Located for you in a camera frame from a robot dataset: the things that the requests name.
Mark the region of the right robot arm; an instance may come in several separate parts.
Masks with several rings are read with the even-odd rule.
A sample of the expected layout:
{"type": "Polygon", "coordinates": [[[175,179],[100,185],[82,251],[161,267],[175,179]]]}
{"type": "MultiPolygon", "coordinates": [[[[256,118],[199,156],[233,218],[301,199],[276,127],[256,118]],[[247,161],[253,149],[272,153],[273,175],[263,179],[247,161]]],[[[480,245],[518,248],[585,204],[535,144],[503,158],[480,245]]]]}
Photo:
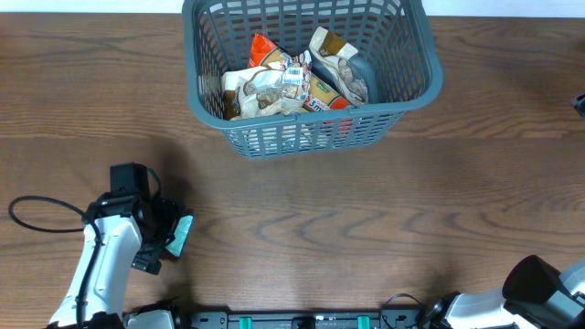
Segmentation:
{"type": "Polygon", "coordinates": [[[419,328],[577,329],[584,326],[584,261],[559,271],[537,255],[522,259],[502,287],[453,292],[436,302],[419,328]]]}

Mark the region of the teal flushable wipes packet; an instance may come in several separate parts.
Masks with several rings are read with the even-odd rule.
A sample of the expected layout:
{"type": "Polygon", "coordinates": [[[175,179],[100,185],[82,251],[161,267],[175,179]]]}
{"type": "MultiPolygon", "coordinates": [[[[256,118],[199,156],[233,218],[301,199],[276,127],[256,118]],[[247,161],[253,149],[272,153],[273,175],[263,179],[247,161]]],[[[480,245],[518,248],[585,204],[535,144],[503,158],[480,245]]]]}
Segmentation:
{"type": "Polygon", "coordinates": [[[182,254],[193,221],[194,217],[192,215],[181,217],[175,226],[172,236],[165,244],[165,249],[175,258],[179,258],[182,254]]]}

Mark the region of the grey plastic slotted basket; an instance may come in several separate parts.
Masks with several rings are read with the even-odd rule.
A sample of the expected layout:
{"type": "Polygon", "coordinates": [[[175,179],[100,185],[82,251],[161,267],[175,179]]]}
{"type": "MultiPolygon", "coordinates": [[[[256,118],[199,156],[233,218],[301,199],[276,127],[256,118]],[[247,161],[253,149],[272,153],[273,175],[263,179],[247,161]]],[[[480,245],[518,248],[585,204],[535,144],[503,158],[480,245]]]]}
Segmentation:
{"type": "Polygon", "coordinates": [[[187,98],[235,151],[369,145],[439,94],[419,1],[186,1],[187,98]]]}

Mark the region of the San Remo spaghetti packet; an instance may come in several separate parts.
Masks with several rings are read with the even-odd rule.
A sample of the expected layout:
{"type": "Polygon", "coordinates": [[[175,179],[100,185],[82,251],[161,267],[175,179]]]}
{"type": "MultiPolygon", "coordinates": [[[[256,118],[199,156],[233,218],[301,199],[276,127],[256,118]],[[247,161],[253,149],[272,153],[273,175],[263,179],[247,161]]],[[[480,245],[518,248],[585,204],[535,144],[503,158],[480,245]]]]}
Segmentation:
{"type": "Polygon", "coordinates": [[[250,48],[249,67],[264,67],[283,72],[285,87],[300,86],[303,108],[309,112],[343,110],[350,102],[313,71],[309,50],[291,56],[262,34],[255,34],[250,48]]]}

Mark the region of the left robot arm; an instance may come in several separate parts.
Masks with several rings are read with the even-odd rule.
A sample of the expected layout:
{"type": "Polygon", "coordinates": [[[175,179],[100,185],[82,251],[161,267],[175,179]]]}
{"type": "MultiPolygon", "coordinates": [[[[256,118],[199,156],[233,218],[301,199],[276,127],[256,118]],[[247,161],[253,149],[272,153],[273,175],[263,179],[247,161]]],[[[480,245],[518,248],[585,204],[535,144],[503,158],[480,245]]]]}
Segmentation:
{"type": "Polygon", "coordinates": [[[182,254],[194,220],[184,206],[151,190],[149,181],[155,177],[143,164],[111,167],[110,191],[91,203],[82,217],[80,260],[49,327],[186,327],[170,300],[129,313],[123,310],[131,270],[158,274],[164,255],[182,254]]]}

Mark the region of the cream snack pouch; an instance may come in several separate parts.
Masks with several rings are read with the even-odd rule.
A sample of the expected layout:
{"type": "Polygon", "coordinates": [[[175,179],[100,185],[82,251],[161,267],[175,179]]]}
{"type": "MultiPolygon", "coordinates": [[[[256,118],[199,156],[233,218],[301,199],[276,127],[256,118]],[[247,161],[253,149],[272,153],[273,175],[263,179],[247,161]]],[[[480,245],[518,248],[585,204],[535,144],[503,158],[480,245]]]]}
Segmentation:
{"type": "Polygon", "coordinates": [[[358,50],[340,36],[318,27],[310,40],[309,49],[333,77],[337,90],[352,105],[369,101],[368,86],[352,58],[358,50]]]}
{"type": "Polygon", "coordinates": [[[285,87],[283,72],[261,66],[229,71],[222,78],[225,118],[230,121],[305,113],[302,88],[285,87]]]}

